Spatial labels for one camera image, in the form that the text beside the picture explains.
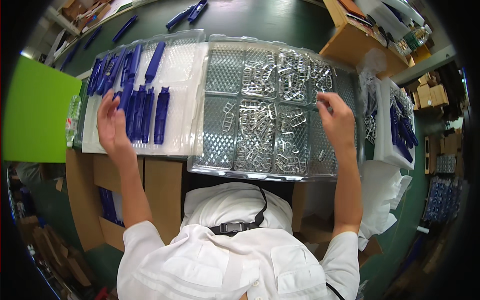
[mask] black strap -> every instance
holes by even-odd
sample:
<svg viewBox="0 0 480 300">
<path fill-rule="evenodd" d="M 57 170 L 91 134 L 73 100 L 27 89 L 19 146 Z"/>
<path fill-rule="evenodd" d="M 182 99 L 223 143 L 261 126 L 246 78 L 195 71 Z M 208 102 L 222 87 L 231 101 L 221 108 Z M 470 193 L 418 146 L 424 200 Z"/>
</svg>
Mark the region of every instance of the black strap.
<svg viewBox="0 0 480 300">
<path fill-rule="evenodd" d="M 267 197 L 265 197 L 265 192 L 259 187 L 260 192 L 265 200 L 265 205 L 262 210 L 257 213 L 255 216 L 255 221 L 251 223 L 222 223 L 220 226 L 211 227 L 210 230 L 213 231 L 215 235 L 228 235 L 234 236 L 241 231 L 246 231 L 250 229 L 260 228 L 260 224 L 264 221 L 264 211 L 267 209 Z"/>
<path fill-rule="evenodd" d="M 340 300 L 345 300 L 345 298 L 343 298 L 342 295 L 340 295 L 340 293 L 333 286 L 331 286 L 328 282 L 325 282 L 325 283 Z"/>
</svg>

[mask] black cable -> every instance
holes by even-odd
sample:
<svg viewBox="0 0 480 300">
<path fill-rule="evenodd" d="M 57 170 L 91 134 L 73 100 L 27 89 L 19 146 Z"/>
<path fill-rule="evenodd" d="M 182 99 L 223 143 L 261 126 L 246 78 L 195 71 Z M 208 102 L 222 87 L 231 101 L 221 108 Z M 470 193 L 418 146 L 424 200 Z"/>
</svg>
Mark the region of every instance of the black cable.
<svg viewBox="0 0 480 300">
<path fill-rule="evenodd" d="M 345 300 L 345 298 L 343 298 L 342 295 L 340 295 L 340 293 L 339 293 L 333 286 L 331 286 L 328 282 L 325 282 L 325 284 L 327 285 L 327 287 L 329 287 L 329 289 L 332 290 L 332 292 L 335 293 L 335 295 L 336 295 L 340 300 Z"/>
</svg>

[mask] black plastic buckle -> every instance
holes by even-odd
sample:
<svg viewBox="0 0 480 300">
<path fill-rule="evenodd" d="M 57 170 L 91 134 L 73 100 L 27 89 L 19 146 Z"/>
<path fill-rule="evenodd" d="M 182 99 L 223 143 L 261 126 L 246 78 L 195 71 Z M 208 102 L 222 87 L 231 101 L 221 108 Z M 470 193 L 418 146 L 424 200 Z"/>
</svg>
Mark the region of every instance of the black plastic buckle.
<svg viewBox="0 0 480 300">
<path fill-rule="evenodd" d="M 247 230 L 243 226 L 243 222 L 240 223 L 222 223 L 220 224 L 220 233 L 223 234 L 230 234 L 230 233 L 237 233 Z"/>
</svg>

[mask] lime green panel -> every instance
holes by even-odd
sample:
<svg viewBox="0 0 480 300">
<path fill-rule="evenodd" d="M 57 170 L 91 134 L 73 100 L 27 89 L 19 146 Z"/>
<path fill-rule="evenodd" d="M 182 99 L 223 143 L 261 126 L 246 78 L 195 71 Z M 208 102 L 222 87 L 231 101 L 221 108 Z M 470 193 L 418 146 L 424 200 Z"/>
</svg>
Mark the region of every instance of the lime green panel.
<svg viewBox="0 0 480 300">
<path fill-rule="evenodd" d="M 65 162 L 65 120 L 82 81 L 21 56 L 5 105 L 4 160 Z"/>
</svg>

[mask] white shirt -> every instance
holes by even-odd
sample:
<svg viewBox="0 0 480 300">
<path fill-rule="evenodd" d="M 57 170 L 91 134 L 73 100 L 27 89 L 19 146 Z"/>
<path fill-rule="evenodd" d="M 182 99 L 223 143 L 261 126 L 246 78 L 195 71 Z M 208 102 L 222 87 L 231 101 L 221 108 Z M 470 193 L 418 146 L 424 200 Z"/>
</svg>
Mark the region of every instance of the white shirt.
<svg viewBox="0 0 480 300">
<path fill-rule="evenodd" d="M 119 299 L 249 300 L 337 299 L 357 295 L 360 281 L 357 234 L 334 237 L 319 263 L 292 236 L 292 211 L 286 201 L 265 191 L 264 221 L 233 237 L 208 227 L 252 222 L 263 208 L 259 188 L 239 182 L 187 193 L 180 233 L 165 246 L 152 223 L 144 221 L 123 234 Z"/>
</svg>

